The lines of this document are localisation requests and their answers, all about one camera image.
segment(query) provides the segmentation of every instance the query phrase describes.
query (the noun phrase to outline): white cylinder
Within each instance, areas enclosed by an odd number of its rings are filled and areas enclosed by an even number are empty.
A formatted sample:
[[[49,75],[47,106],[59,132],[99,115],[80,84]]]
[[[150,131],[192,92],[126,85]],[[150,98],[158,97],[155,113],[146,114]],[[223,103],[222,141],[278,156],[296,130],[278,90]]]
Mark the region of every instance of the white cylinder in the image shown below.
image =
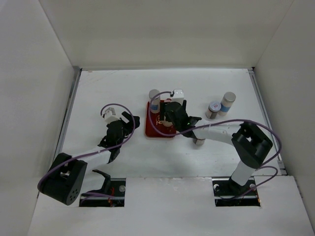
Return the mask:
[[[236,95],[233,92],[226,92],[221,101],[221,109],[219,111],[220,116],[225,116],[230,110],[233,102],[236,99]]]
[[[159,93],[159,91],[157,89],[153,89],[149,92],[149,99],[150,101],[152,100],[152,98],[157,95]],[[159,102],[160,102],[160,96],[158,96],[157,98],[155,98],[152,102],[152,104],[150,105],[150,111],[154,114],[159,113]]]
[[[245,165],[242,161],[240,161],[231,175],[231,179],[239,184],[240,186],[244,186],[247,183],[247,180],[252,176],[255,172],[255,169]]]

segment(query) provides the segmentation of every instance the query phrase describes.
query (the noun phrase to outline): red tray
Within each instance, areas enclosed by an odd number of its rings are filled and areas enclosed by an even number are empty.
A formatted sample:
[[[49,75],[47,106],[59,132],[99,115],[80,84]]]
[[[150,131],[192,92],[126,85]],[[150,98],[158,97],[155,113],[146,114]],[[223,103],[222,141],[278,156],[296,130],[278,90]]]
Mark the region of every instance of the red tray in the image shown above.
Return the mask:
[[[167,136],[161,135],[161,134],[157,133],[152,128],[151,123],[149,121],[148,109],[149,109],[149,102],[147,104],[145,135],[149,138],[172,138],[172,137],[167,137]],[[176,129],[173,126],[165,127],[163,124],[158,123],[159,113],[153,114],[151,112],[151,119],[152,119],[152,122],[153,122],[155,128],[157,128],[160,132],[162,132],[164,134],[176,134]]]

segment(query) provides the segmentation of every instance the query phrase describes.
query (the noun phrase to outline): screw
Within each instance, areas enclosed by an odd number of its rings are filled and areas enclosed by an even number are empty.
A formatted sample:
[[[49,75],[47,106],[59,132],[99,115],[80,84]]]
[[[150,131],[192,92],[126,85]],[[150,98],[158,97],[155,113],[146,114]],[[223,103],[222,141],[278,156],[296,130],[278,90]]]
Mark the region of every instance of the screw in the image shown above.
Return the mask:
[[[126,191],[126,187],[124,185],[120,185],[119,186],[119,191],[120,192],[125,192]]]
[[[215,191],[217,191],[217,188],[218,188],[218,187],[219,187],[218,184],[213,185],[213,189],[214,189]]]
[[[256,190],[256,185],[252,183],[252,184],[250,184],[250,188],[255,191]]]

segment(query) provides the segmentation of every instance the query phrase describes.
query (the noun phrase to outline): white wall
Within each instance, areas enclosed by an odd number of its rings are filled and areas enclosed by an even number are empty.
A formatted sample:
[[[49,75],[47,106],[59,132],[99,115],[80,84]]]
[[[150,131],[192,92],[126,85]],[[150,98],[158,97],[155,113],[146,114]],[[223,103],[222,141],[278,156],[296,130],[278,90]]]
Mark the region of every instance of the white wall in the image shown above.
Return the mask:
[[[26,235],[72,66],[38,0],[0,1],[0,235]]]
[[[295,0],[255,72],[288,173],[315,228],[315,1]]]
[[[293,0],[40,0],[81,67],[255,66]]]

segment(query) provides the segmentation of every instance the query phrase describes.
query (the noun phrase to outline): small white container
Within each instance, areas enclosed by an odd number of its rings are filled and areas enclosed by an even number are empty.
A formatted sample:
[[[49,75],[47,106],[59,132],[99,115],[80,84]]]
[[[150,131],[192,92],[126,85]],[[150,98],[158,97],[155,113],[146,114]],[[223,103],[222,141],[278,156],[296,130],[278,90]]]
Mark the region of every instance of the small white container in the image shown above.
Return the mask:
[[[149,92],[149,99],[151,101],[151,99],[157,95],[159,93],[159,91],[157,89],[153,89]],[[150,111],[154,114],[159,113],[159,102],[160,102],[160,96],[158,96],[157,98],[155,98],[152,102],[152,104],[150,105]]]
[[[233,102],[236,99],[236,95],[233,92],[226,92],[221,101],[221,109],[219,111],[220,116],[225,116],[230,110]]]
[[[219,103],[218,101],[210,102],[209,107],[206,111],[206,117],[209,119],[216,118],[220,109],[221,109],[221,103]]]

